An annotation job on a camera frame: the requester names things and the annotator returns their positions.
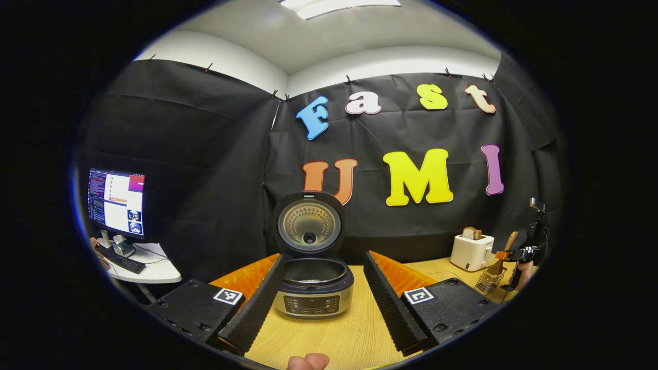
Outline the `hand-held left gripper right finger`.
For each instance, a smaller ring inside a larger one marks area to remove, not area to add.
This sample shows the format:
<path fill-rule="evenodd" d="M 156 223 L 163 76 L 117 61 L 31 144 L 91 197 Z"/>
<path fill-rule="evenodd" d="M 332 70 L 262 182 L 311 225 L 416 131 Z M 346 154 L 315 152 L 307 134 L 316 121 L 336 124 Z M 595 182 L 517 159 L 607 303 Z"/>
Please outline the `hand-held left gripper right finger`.
<path fill-rule="evenodd" d="M 368 251 L 364 276 L 397 351 L 404 356 L 443 346 L 500 306 L 458 278 L 437 281 Z"/>

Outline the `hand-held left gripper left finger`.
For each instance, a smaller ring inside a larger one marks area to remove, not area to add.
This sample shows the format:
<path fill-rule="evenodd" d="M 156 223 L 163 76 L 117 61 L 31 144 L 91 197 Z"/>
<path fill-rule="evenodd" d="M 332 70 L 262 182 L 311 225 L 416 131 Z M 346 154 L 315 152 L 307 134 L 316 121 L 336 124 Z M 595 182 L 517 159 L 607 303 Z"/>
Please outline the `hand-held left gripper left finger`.
<path fill-rule="evenodd" d="M 195 342 L 244 356 L 252 347 L 284 276 L 276 253 L 211 284 L 189 280 L 148 305 L 159 322 Z"/>

